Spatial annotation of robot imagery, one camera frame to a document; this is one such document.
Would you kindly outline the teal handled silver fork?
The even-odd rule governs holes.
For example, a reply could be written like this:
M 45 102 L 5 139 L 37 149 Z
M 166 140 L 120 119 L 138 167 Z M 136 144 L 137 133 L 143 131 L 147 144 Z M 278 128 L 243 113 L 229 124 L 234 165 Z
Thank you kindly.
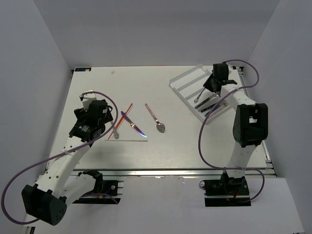
M 215 107 L 214 109 L 211 109 L 210 111 L 208 111 L 206 114 L 205 114 L 205 117 L 209 116 L 209 115 L 213 115 L 213 111 L 216 109 L 217 107 Z

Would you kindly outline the black handled silver spoon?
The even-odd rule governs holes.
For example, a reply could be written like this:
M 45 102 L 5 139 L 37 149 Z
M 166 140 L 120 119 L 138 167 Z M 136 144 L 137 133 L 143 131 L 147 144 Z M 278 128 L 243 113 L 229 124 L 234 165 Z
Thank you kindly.
M 195 106 L 195 109 L 198 109 L 199 107 L 203 106 L 206 102 L 215 98 L 216 96 L 217 96 L 217 94 L 212 94 L 210 97 L 204 99 L 201 103 L 199 103 L 197 106 Z

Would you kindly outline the iridescent purple ornate spoon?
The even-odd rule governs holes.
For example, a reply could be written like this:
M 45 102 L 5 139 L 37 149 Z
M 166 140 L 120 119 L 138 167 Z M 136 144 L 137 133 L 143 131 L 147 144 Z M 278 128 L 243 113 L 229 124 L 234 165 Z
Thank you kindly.
M 198 96 L 194 99 L 194 103 L 197 103 L 199 101 L 199 98 L 201 97 L 202 93 L 204 92 L 205 88 L 201 90 L 201 92 L 198 94 Z

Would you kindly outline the black handled silver fork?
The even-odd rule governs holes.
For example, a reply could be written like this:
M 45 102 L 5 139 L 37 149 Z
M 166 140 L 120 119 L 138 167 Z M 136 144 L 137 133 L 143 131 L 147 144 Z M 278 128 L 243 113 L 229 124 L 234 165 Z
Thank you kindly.
M 202 109 L 200 112 L 201 113 L 204 113 L 204 112 L 206 112 L 206 111 L 208 111 L 208 110 L 210 110 L 210 109 L 213 109 L 213 107 L 214 106 L 216 106 L 217 108 L 219 107 L 219 104 L 212 104 L 212 105 L 210 105 L 210 106 L 208 106 L 208 107 L 206 107 L 206 108 L 204 108 L 204 109 Z

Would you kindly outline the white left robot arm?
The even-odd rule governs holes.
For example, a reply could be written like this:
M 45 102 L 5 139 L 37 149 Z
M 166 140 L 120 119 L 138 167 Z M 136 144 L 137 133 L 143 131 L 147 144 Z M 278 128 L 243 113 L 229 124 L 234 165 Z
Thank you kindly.
M 70 204 L 85 194 L 97 195 L 103 191 L 103 175 L 96 170 L 88 169 L 70 183 L 67 180 L 91 149 L 91 141 L 103 134 L 105 124 L 113 120 L 111 110 L 106 100 L 96 98 L 74 110 L 77 121 L 63 147 L 65 155 L 55 159 L 33 186 L 26 185 L 21 192 L 27 214 L 55 226 Z

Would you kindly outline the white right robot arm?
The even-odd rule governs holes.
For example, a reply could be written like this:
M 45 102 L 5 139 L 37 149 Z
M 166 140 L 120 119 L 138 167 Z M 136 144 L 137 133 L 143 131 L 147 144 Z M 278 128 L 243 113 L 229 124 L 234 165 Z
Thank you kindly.
M 252 153 L 268 136 L 268 106 L 256 103 L 239 87 L 237 82 L 229 79 L 227 63 L 213 65 L 212 74 L 204 83 L 204 87 L 218 94 L 235 111 L 233 137 L 235 145 L 225 172 L 227 178 L 221 180 L 220 188 L 225 194 L 232 194 L 238 188 L 235 179 L 245 176 Z

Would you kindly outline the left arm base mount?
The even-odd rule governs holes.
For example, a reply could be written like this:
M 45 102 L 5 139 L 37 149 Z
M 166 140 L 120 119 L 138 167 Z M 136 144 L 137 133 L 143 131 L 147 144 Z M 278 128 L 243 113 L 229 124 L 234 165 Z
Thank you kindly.
M 123 190 L 122 180 L 103 178 L 103 174 L 96 170 L 79 172 L 77 178 L 86 175 L 96 180 L 95 187 L 75 200 L 74 204 L 119 204 Z

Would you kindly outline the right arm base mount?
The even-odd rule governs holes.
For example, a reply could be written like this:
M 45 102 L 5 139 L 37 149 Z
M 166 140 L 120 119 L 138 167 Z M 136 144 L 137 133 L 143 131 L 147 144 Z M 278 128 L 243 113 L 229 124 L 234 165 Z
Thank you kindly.
M 207 179 L 199 183 L 205 191 L 206 207 L 246 207 L 251 206 L 246 178 L 229 177 L 223 172 L 220 179 Z

